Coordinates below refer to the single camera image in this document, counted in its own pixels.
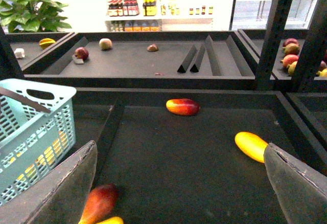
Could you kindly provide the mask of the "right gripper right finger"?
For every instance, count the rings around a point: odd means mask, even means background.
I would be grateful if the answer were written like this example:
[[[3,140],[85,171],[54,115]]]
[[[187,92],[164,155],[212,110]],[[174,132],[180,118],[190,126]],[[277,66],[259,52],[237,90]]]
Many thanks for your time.
[[[326,176],[272,143],[264,161],[287,223],[326,223]]]

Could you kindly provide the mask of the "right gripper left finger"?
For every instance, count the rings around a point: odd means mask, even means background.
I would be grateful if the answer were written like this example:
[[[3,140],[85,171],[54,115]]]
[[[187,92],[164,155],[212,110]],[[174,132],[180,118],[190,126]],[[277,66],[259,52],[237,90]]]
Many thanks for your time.
[[[1,206],[1,223],[78,223],[92,186],[97,145],[89,141],[42,180]]]

